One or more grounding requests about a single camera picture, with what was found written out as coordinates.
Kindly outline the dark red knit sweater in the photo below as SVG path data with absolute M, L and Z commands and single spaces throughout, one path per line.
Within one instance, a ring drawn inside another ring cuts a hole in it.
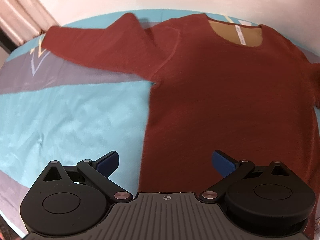
M 319 193 L 319 64 L 274 29 L 205 14 L 145 29 L 125 14 L 105 29 L 51 27 L 42 47 L 74 64 L 152 83 L 140 192 L 201 193 L 220 180 L 221 150 L 282 161 Z

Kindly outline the blue grey patterned bedsheet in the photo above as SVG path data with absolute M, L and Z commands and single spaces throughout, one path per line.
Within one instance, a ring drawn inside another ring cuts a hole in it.
M 133 15 L 145 29 L 176 18 Z M 241 26 L 259 26 L 209 18 L 235 25 L 240 44 L 246 43 Z M 105 29 L 118 19 L 98 16 L 77 28 Z M 119 166 L 112 175 L 96 171 L 100 184 L 110 180 L 134 196 L 149 193 L 138 187 L 152 83 L 68 62 L 43 48 L 43 40 L 34 48 L 24 45 L 1 70 L 1 216 L 21 237 L 28 233 L 21 216 L 37 216 L 21 204 L 39 175 L 47 189 L 63 179 L 58 167 L 44 171 L 52 160 L 70 167 L 116 151 Z

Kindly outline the pink patterned curtain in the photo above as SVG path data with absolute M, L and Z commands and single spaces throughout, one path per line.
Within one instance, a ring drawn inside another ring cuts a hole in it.
M 1 0 L 1 30 L 21 46 L 58 25 L 39 0 Z

